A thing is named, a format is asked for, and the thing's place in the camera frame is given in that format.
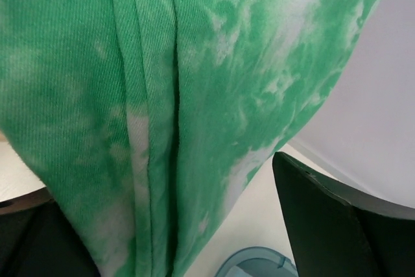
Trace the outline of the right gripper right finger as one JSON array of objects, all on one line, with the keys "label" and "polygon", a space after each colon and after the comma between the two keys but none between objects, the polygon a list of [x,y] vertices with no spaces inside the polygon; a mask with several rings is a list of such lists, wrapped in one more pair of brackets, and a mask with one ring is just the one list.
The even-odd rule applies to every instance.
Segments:
[{"label": "right gripper right finger", "polygon": [[275,153],[272,169],[299,276],[414,275],[414,209],[284,152]]}]

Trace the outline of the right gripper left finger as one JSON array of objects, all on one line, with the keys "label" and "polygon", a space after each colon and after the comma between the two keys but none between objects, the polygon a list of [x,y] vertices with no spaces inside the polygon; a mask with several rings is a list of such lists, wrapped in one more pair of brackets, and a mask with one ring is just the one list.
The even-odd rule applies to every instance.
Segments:
[{"label": "right gripper left finger", "polygon": [[1,215],[1,276],[99,276],[55,203]]}]

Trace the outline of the green tie-dye trousers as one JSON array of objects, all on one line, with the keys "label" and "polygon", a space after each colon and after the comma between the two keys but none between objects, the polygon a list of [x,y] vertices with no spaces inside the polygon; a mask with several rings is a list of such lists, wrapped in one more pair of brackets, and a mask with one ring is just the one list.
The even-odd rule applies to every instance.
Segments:
[{"label": "green tie-dye trousers", "polygon": [[102,276],[182,276],[378,0],[1,0],[1,132]]}]

